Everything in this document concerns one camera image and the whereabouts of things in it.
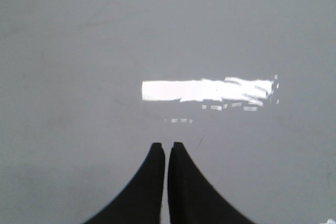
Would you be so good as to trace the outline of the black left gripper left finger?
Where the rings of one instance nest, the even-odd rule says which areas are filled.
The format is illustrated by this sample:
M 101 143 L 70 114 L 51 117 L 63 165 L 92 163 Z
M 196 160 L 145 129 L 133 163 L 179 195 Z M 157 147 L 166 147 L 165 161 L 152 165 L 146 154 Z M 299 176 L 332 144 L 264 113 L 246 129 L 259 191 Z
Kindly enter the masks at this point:
M 153 143 L 129 183 L 86 223 L 160 223 L 164 173 L 162 144 Z

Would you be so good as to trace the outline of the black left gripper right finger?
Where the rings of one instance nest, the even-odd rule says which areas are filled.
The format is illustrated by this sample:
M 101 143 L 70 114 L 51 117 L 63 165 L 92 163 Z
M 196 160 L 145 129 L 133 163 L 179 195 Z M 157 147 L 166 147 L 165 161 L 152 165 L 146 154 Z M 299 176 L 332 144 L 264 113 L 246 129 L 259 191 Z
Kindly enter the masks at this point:
M 167 195 L 170 223 L 253 223 L 216 191 L 180 142 L 170 153 Z

